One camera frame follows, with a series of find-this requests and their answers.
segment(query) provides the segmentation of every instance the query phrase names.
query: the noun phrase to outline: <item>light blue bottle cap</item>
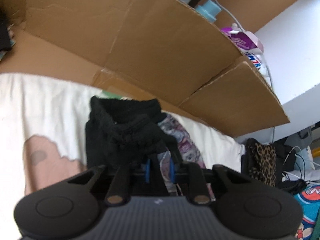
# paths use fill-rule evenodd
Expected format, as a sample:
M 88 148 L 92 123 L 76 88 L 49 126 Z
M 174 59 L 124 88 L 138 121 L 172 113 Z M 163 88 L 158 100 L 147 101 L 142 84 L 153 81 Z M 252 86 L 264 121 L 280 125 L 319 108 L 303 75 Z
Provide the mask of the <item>light blue bottle cap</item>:
M 196 11 L 213 23 L 216 20 L 216 15 L 221 12 L 221 8 L 213 1 L 207 0 L 204 5 L 198 5 Z

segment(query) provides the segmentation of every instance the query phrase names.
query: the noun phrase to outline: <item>bed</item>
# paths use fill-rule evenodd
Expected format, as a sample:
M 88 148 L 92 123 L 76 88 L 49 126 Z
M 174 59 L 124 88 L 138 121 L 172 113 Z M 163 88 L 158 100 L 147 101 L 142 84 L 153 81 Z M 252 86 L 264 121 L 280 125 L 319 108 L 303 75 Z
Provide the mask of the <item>bed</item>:
M 20 237 L 13 219 L 16 203 L 35 188 L 86 169 L 84 128 L 90 98 L 115 95 L 74 82 L 20 73 L 0 74 L 0 88 L 0 187 L 4 192 L 0 195 L 0 234 L 16 240 Z M 172 115 L 190 134 L 207 168 L 220 163 L 241 170 L 243 145 L 214 128 Z M 49 168 L 42 169 L 43 163 L 49 163 Z

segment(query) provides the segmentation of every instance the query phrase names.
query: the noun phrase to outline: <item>purple patterned cloth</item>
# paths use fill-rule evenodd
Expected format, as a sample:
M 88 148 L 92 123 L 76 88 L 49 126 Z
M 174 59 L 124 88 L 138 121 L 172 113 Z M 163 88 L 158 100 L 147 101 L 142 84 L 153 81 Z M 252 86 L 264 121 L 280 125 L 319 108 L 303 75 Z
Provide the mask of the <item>purple patterned cloth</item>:
M 189 133 L 173 116 L 167 114 L 167 117 L 159 122 L 158 126 L 164 133 L 176 138 L 178 149 L 184 161 L 198 163 L 201 168 L 205 168 L 205 164 L 199 149 L 191 140 Z M 168 189 L 168 192 L 174 194 L 177 192 L 177 189 L 170 180 L 170 157 L 170 152 L 167 151 L 159 154 L 158 160 L 160 163 L 162 177 L 164 179 L 164 183 Z M 213 198 L 213 193 L 210 185 L 208 185 L 208 189 L 211 197 Z

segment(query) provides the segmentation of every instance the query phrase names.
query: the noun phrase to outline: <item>leopard print garment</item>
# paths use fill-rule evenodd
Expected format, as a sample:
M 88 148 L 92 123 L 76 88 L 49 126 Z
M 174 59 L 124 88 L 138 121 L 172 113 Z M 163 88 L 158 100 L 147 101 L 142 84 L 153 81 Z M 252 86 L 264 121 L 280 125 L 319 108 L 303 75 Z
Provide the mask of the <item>leopard print garment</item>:
M 271 187 L 276 180 L 276 151 L 271 145 L 263 145 L 255 141 L 249 146 L 256 165 L 249 169 L 249 176 Z

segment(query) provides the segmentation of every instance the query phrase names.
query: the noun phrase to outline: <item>green fabric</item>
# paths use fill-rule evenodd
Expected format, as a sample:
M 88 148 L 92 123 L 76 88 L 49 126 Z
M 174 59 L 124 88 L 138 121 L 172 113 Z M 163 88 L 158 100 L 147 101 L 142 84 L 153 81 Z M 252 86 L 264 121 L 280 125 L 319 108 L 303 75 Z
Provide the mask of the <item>green fabric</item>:
M 122 96 L 119 96 L 117 94 L 102 90 L 102 94 L 105 95 L 107 98 L 115 98 L 115 99 L 121 99 Z
M 320 238 L 320 209 L 318 211 L 315 228 L 313 229 L 310 240 L 318 240 Z

